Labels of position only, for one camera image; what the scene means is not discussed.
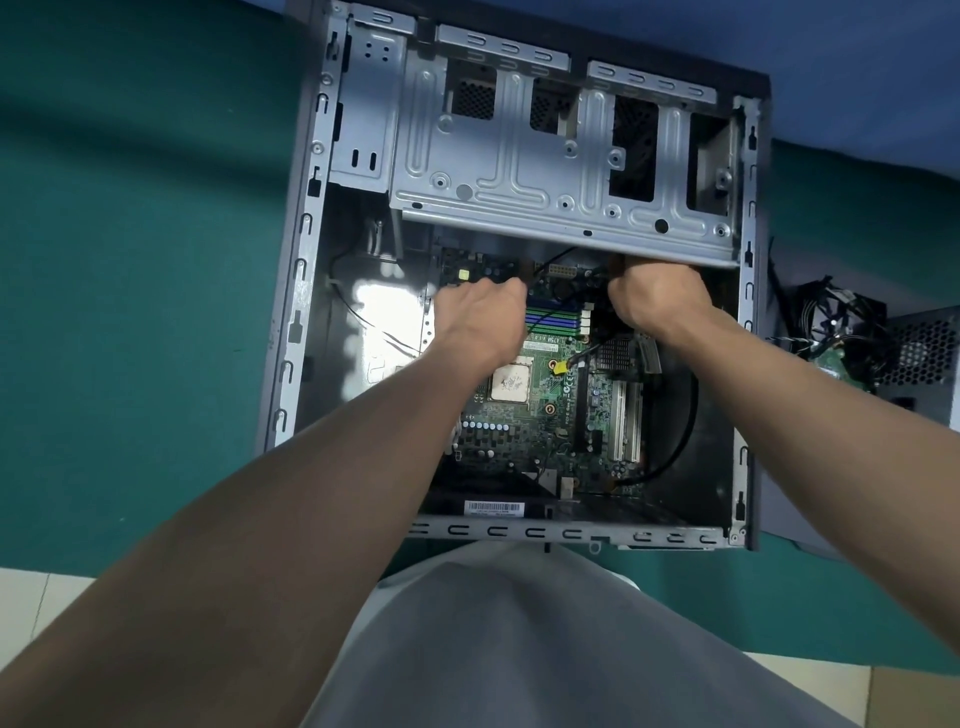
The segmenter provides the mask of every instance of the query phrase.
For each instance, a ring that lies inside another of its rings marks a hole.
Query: right hand
[[[477,382],[516,359],[527,337],[527,287],[520,279],[447,286],[437,291],[434,306],[431,349],[455,353]]]
[[[663,343],[685,317],[713,308],[704,280],[688,265],[618,255],[610,268],[607,291],[616,315]]]

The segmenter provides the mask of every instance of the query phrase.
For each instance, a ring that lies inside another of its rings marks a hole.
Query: metal slot
[[[627,430],[627,382],[615,381],[610,405],[610,459],[623,460]]]
[[[627,384],[626,419],[624,423],[624,455],[631,463],[640,462],[643,454],[641,446],[642,430],[640,423],[643,414],[643,385],[639,382]]]

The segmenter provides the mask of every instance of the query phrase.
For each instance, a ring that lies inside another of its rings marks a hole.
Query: sticker
[[[523,518],[523,503],[496,502],[493,500],[465,500],[465,516],[510,516]]]
[[[524,349],[532,349],[535,352],[558,352],[560,344],[550,344],[546,341],[524,341]]]

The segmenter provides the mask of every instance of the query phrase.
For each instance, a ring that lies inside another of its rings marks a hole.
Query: metal bracket
[[[634,71],[610,63],[590,61],[587,64],[587,76],[593,79],[599,88],[619,86],[624,90],[644,90],[664,96],[673,96],[686,101],[702,104],[716,104],[717,91],[705,85],[689,84],[686,81],[668,79],[655,73]]]

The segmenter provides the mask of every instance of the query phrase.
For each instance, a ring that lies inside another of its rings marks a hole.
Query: black cable
[[[387,344],[392,346],[398,352],[402,353],[404,356],[410,356],[411,358],[416,358],[420,356],[420,350],[415,349],[409,344],[404,344],[398,338],[393,336],[389,331],[384,331],[382,328],[380,328],[376,324],[372,324],[371,322],[367,321],[367,319],[365,319],[363,316],[357,313],[357,311],[354,310],[353,306],[351,306],[347,301],[347,297],[344,296],[344,292],[340,289],[340,283],[338,283],[333,276],[333,266],[338,260],[344,257],[347,257],[352,253],[353,253],[353,249],[350,248],[343,251],[342,253],[336,254],[334,257],[330,259],[330,262],[327,265],[327,271],[329,271],[329,277],[327,279],[327,282],[330,284],[330,288],[333,289],[333,292],[337,295],[337,298],[340,299],[340,302],[347,308],[347,311],[353,314],[353,316],[357,319],[357,321],[359,321],[361,324],[363,324],[367,328],[371,328],[372,330],[376,331],[378,334],[383,336]]]
[[[680,441],[677,443],[677,446],[674,448],[673,452],[670,453],[670,457],[663,461],[663,464],[658,468],[644,473],[643,475],[635,475],[634,477],[623,478],[622,480],[616,480],[614,485],[619,487],[621,485],[639,485],[640,483],[646,483],[650,480],[660,477],[670,467],[677,462],[677,458],[683,454],[686,449],[687,443],[690,442],[690,436],[693,435],[693,426],[697,422],[697,409],[700,403],[700,381],[697,379],[696,375],[692,372],[690,373],[690,413],[686,416],[686,426],[684,427],[684,433],[680,436]]]

